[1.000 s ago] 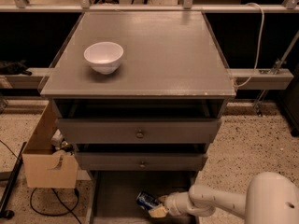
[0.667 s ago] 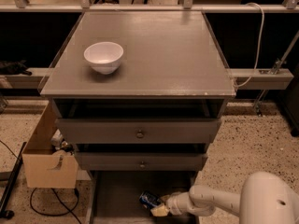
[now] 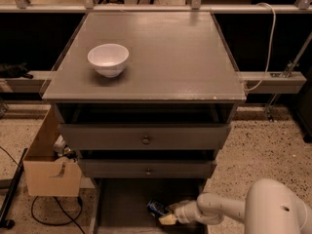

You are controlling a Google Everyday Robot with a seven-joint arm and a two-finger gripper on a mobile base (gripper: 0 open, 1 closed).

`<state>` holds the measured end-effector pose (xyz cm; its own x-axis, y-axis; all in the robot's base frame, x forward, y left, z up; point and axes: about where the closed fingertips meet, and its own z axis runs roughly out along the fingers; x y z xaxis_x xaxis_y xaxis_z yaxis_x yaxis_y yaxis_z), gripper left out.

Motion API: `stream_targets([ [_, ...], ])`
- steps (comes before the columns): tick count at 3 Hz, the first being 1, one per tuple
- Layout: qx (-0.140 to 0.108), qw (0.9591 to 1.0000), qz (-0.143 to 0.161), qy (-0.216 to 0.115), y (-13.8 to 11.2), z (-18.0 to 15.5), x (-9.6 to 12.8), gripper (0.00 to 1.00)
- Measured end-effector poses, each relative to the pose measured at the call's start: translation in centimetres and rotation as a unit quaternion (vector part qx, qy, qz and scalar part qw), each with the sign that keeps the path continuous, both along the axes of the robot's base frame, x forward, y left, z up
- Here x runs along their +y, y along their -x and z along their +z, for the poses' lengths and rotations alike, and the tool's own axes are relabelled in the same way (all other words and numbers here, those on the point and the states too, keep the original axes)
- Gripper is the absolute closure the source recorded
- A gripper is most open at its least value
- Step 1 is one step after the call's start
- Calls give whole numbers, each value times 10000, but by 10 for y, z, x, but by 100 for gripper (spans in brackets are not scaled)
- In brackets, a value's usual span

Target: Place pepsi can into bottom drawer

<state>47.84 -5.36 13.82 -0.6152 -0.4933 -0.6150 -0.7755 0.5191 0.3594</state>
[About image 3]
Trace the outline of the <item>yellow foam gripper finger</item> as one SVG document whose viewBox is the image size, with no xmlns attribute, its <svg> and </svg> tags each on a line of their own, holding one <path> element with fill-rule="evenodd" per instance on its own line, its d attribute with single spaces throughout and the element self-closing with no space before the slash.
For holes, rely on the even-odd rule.
<svg viewBox="0 0 312 234">
<path fill-rule="evenodd" d="M 159 221 L 162 225 L 175 225 L 177 223 L 177 219 L 174 214 L 160 216 Z"/>
<path fill-rule="evenodd" d="M 195 200 L 182 200 L 182 201 L 179 201 L 177 203 L 172 203 L 168 206 L 168 208 L 174 212 L 177 208 L 180 208 L 182 206 L 185 206 L 187 204 L 190 204 L 190 203 L 193 203 L 195 202 Z"/>
</svg>

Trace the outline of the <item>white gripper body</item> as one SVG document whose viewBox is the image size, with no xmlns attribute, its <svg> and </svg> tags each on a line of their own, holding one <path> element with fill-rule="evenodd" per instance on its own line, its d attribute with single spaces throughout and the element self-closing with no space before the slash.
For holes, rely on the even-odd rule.
<svg viewBox="0 0 312 234">
<path fill-rule="evenodd" d="M 193 202 L 180 208 L 177 208 L 174 211 L 174 215 L 179 223 L 187 224 L 194 222 L 196 220 L 197 210 L 198 210 L 197 203 Z"/>
</svg>

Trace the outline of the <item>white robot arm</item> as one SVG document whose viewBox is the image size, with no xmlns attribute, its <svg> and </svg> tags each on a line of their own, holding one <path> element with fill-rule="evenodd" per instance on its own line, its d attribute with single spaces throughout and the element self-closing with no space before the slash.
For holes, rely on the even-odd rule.
<svg viewBox="0 0 312 234">
<path fill-rule="evenodd" d="M 245 201 L 206 192 L 170 209 L 159 218 L 163 225 L 217 225 L 228 216 L 245 225 L 244 234 L 312 234 L 312 209 L 286 185 L 270 178 L 256 181 Z"/>
</svg>

